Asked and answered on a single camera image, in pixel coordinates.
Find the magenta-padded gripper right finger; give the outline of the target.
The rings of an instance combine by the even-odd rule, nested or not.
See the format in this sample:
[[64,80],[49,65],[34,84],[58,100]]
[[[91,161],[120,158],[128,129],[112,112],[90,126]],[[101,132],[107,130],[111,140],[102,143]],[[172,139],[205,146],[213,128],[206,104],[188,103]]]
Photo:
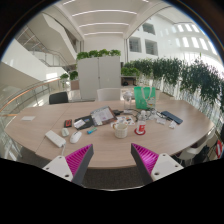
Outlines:
[[135,143],[131,144],[131,154],[145,185],[182,169],[168,154],[157,154]]

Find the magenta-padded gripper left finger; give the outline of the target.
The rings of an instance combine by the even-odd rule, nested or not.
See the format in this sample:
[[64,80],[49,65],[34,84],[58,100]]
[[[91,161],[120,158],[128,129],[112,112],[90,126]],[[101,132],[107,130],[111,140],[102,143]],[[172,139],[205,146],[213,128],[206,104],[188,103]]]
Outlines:
[[57,156],[44,170],[81,186],[93,154],[93,145],[89,144],[67,156]]

